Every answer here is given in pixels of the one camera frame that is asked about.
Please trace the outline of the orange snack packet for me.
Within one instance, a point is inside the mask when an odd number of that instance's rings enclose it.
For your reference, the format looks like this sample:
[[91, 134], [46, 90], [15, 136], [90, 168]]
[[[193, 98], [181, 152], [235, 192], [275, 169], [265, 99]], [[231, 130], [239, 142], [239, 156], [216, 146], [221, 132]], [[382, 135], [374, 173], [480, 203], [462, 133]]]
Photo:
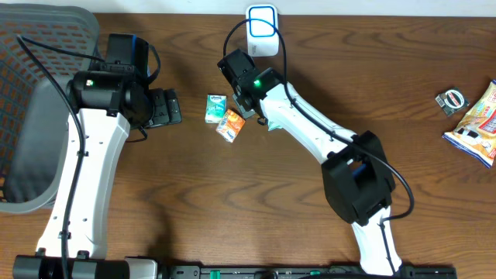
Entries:
[[233, 110], [228, 109], [222, 117], [221, 122], [218, 124], [216, 132], [220, 134], [224, 140], [232, 143], [243, 128], [245, 122], [246, 121], [242, 116], [238, 115]]

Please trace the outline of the teal tissue pack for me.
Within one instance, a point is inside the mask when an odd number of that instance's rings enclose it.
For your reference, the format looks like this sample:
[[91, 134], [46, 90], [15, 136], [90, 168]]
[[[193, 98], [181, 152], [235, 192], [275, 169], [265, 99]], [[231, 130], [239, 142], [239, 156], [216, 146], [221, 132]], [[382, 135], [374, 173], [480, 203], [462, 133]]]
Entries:
[[207, 95], [205, 122], [221, 122], [227, 109], [227, 97], [225, 95]]

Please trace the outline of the yellow snack bag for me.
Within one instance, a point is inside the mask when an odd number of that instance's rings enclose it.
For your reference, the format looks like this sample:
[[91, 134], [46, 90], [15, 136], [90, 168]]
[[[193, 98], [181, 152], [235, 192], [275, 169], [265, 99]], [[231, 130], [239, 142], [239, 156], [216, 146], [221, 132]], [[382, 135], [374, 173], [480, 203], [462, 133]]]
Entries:
[[495, 80], [457, 127], [443, 139], [491, 168], [495, 160]]

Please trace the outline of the teal wet wipes pack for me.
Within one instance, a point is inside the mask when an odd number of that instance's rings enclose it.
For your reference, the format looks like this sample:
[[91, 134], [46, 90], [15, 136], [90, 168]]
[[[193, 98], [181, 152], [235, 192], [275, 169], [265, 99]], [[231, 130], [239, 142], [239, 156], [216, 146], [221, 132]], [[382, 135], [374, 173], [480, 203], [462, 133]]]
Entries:
[[268, 131], [272, 131], [275, 129], [281, 129], [281, 126], [279, 124], [272, 122], [272, 121], [269, 121], [267, 126], [268, 126]]

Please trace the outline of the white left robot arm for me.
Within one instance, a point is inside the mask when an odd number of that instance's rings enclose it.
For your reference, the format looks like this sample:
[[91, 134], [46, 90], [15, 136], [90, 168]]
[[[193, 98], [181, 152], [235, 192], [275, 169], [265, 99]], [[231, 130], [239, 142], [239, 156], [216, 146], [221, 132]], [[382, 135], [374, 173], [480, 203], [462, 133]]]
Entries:
[[105, 58], [56, 90], [67, 106], [68, 141], [55, 204], [32, 256], [17, 256], [15, 278], [165, 278], [147, 257], [108, 260], [107, 217], [115, 171], [129, 133], [178, 124], [176, 92], [152, 88], [157, 71], [147, 41], [124, 33], [108, 38]]

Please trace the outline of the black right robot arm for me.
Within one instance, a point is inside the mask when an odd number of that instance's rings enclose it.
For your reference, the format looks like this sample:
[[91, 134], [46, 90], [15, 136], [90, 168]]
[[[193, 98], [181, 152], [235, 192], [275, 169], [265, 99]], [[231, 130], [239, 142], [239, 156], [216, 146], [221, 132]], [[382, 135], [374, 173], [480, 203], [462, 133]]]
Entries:
[[325, 198], [352, 226], [363, 271], [399, 272], [402, 261], [389, 221], [395, 183], [378, 137], [370, 131], [357, 135], [328, 119], [283, 74], [272, 68], [260, 71], [242, 50], [224, 56], [217, 66], [241, 108], [279, 125], [320, 163]]

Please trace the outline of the white barcode scanner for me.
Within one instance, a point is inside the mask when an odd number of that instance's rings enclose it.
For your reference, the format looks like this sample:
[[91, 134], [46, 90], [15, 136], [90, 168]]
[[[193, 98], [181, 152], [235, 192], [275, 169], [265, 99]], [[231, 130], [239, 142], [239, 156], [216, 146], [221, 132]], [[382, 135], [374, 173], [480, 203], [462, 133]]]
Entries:
[[272, 4], [251, 5], [246, 9], [247, 49], [251, 57], [273, 57], [279, 51], [277, 8]]

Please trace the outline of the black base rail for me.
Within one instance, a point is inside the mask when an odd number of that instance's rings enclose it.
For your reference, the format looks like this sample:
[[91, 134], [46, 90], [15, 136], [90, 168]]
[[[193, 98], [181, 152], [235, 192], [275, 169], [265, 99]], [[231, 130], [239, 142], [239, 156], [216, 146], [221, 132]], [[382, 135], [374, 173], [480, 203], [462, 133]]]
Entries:
[[359, 265], [329, 267], [200, 267], [193, 265], [163, 267], [162, 279], [326, 279], [326, 278], [392, 278], [392, 279], [457, 279], [454, 267], [403, 266], [393, 275], [367, 274]]

